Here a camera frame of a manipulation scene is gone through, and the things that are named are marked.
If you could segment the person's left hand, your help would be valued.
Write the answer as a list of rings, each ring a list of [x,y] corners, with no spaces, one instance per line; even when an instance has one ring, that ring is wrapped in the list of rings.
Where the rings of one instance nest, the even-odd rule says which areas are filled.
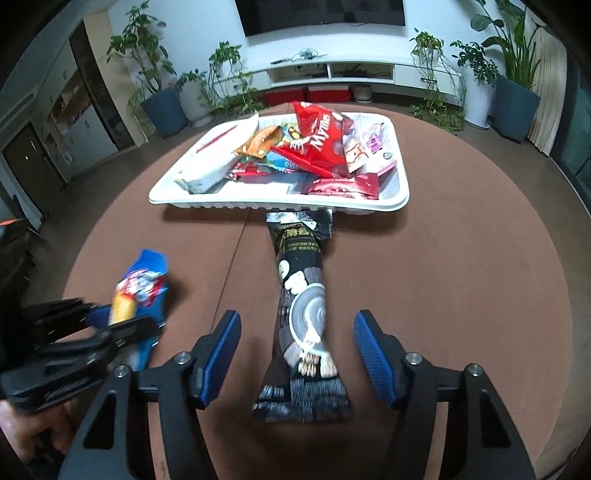
[[[66,454],[75,436],[78,401],[71,400],[36,415],[19,413],[7,400],[1,401],[1,430],[17,457],[29,463],[35,451],[35,438],[51,431],[50,444]]]

